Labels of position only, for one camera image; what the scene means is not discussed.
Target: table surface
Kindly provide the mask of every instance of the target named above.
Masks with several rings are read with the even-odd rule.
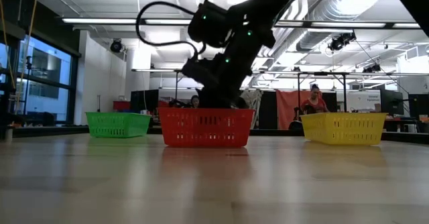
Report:
[[[0,144],[0,223],[429,223],[429,148],[250,137],[166,148],[161,135]]]

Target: rope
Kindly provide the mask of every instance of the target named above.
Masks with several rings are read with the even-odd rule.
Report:
[[[38,4],[38,0],[34,0],[34,5],[33,5],[33,13],[32,13],[32,20],[31,20],[31,23],[30,23],[30,25],[29,25],[29,32],[28,32],[28,41],[27,41],[27,44],[26,44],[26,46],[25,46],[25,51],[24,51],[24,54],[23,54],[23,57],[24,57],[24,59],[25,59],[25,57],[27,57],[27,53],[28,53],[28,47],[29,47],[29,41],[32,39],[32,31],[33,31],[33,23],[34,23],[34,15],[36,14],[36,6],[37,6],[37,4]],[[19,86],[19,91],[18,91],[18,94],[17,94],[17,102],[16,102],[16,104],[17,104],[17,107],[16,107],[16,110],[15,110],[15,114],[17,114],[17,112],[19,111],[19,98],[20,98],[20,96],[21,96],[21,93],[22,93],[22,86],[23,86],[23,78],[24,78],[24,71],[25,71],[25,63],[24,62],[22,62],[23,64],[22,64],[22,71],[21,71],[21,85]]]
[[[9,68],[9,73],[11,75],[11,80],[12,80],[12,86],[13,89],[16,89],[15,87],[15,78],[13,77],[13,72],[12,72],[12,65],[11,65],[11,59],[9,56],[9,53],[7,52],[7,34],[6,34],[6,21],[5,21],[5,12],[3,10],[3,0],[0,0],[0,11],[1,11],[1,23],[3,24],[3,38],[5,39],[5,51],[6,51],[6,58],[7,58],[7,66]]]

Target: window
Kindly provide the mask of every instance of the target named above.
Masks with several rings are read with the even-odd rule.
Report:
[[[6,45],[0,43],[0,66],[2,68],[7,68],[7,54],[9,51],[6,49]]]
[[[32,64],[30,75],[69,85],[70,66],[72,60],[71,55],[32,38],[29,42],[27,51],[27,55],[31,56],[31,58],[24,59],[23,55],[25,52],[25,47],[27,46],[27,40],[28,37],[21,41],[18,72],[22,72],[22,69],[24,68],[24,73],[27,73],[27,66],[23,64],[27,63],[29,60],[29,62]]]
[[[29,41],[27,55],[30,57],[26,58],[27,39],[28,36],[21,41],[19,49],[17,71],[24,69],[24,78],[18,74],[17,89],[21,89],[18,113],[32,121],[42,120],[46,113],[52,114],[56,121],[72,121],[75,86],[71,83],[72,77],[76,77],[76,73],[71,74],[76,72],[73,58],[34,38]],[[29,72],[27,61],[32,64]]]
[[[68,89],[62,89],[29,80],[27,91],[27,80],[18,81],[18,85],[23,84],[21,100],[25,101],[19,106],[19,113],[31,115],[37,119],[42,117],[40,113],[51,113],[57,121],[66,121],[68,106]]]

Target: plastic basket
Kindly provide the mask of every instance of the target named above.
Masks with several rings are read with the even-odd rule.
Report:
[[[136,137],[145,135],[151,116],[136,113],[86,113],[93,137]]]
[[[325,144],[380,144],[387,113],[317,113],[301,116],[306,139]]]
[[[254,113],[252,109],[158,110],[164,142],[173,147],[243,147]]]

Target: monitor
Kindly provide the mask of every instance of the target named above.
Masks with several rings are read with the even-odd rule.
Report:
[[[429,94],[409,94],[410,116],[419,119],[421,115],[429,115]]]
[[[404,98],[402,93],[389,90],[380,90],[381,112],[389,115],[404,114]]]

